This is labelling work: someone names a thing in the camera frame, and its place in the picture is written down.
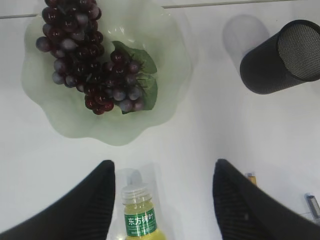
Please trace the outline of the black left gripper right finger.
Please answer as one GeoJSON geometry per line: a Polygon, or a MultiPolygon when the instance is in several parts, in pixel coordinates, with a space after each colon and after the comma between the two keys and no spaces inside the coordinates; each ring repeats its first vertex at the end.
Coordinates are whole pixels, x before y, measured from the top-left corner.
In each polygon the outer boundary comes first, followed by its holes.
{"type": "Polygon", "coordinates": [[[215,163],[212,197],[224,240],[318,240],[320,227],[254,185],[226,159],[215,163]]]}

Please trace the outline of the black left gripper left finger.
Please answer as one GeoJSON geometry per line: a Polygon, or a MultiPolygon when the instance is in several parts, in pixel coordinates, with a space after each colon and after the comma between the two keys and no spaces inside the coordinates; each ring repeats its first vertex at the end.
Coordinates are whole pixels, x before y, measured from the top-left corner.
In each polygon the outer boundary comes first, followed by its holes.
{"type": "Polygon", "coordinates": [[[61,199],[0,234],[2,240],[105,240],[116,196],[115,164],[102,161],[61,199]]]}

